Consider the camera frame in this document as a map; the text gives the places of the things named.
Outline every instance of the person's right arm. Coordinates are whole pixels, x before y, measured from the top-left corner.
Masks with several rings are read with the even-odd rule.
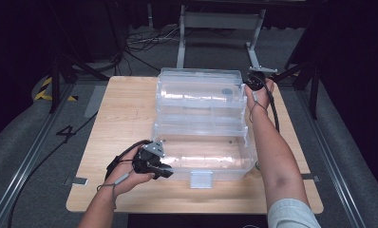
[[[274,82],[267,80],[266,85],[273,92]],[[255,105],[252,90],[245,86],[245,91],[248,108],[252,110],[255,146],[268,210],[281,199],[301,200],[309,205],[304,181],[292,150],[275,129],[266,110],[259,104]],[[269,97],[265,88],[258,90],[256,97],[261,105],[268,107]]]

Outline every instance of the person's left arm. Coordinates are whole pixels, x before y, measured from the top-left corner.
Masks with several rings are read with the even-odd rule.
[[[140,146],[127,153],[123,160],[132,160]],[[128,174],[128,177],[115,185],[113,190],[112,184],[125,174]],[[150,181],[153,177],[154,174],[152,173],[137,174],[133,170],[132,161],[120,162],[88,205],[79,227],[111,227],[116,197],[130,191],[137,184]]]

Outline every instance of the human arm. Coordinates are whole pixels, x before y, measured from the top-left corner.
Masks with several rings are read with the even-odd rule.
[[[123,160],[132,160],[138,152],[139,147],[140,145],[129,151],[123,157]],[[150,181],[154,177],[154,174],[152,173],[137,174],[133,170],[132,161],[122,161],[115,167],[103,185],[113,184],[124,174],[129,174],[129,176],[121,183],[115,185],[114,192],[112,190],[112,185],[102,186],[99,189],[88,205],[88,208],[80,221],[79,227],[111,227],[116,197],[130,191],[137,184]]]
[[[274,90],[273,81],[267,80],[266,85],[271,91]],[[262,88],[256,93],[259,104],[255,103],[249,87],[245,86],[245,92],[248,108],[252,110],[255,146],[268,210],[273,203],[281,199],[301,200],[309,205],[293,152],[266,113],[265,108],[270,103],[266,89]]]

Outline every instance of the yellow and black hazard tape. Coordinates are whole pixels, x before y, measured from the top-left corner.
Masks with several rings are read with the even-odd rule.
[[[47,87],[52,82],[52,77],[47,76],[47,79],[42,83],[37,95],[35,95],[35,100],[48,100],[52,101],[52,96],[45,94]],[[79,96],[70,96],[67,98],[70,102],[76,102],[79,100]]]

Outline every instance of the box latch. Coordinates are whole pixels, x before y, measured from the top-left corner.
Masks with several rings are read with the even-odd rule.
[[[193,170],[190,173],[191,188],[212,188],[213,172],[208,170]]]

